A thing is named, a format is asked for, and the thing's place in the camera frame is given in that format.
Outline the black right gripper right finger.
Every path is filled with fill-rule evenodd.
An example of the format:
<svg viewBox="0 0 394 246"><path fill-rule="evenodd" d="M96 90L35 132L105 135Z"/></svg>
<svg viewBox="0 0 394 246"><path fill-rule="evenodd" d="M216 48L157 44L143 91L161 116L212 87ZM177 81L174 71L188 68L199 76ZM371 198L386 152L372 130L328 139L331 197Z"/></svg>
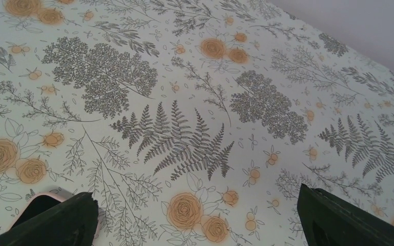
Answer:
<svg viewBox="0 0 394 246"><path fill-rule="evenodd" d="M323 189L301 184L297 211L308 245L394 245L394 226Z"/></svg>

